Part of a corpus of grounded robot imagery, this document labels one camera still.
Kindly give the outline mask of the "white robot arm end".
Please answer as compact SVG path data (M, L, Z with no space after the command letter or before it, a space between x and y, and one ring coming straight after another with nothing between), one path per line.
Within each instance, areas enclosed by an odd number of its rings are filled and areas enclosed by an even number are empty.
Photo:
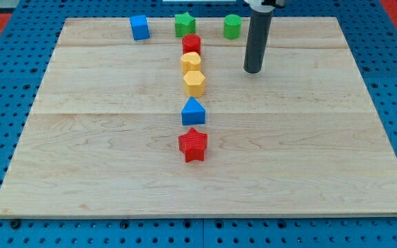
M257 12L271 12L276 8L284 8L288 0L244 0L251 9Z

